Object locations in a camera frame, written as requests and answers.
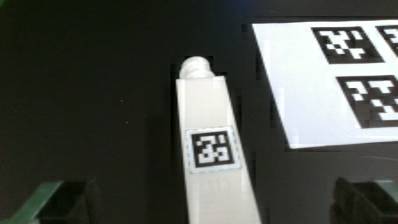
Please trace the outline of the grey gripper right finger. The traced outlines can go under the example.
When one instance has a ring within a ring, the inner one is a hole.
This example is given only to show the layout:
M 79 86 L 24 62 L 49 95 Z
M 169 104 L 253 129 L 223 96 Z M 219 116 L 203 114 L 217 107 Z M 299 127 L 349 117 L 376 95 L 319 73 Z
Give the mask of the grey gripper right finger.
M 398 183 L 336 180 L 331 224 L 398 224 Z

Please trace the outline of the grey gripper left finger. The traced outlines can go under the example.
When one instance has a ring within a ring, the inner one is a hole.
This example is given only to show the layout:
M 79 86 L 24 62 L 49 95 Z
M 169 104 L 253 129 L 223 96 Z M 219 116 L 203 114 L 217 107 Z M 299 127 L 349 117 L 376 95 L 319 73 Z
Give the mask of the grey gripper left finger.
M 45 182 L 8 224 L 98 224 L 97 182 Z

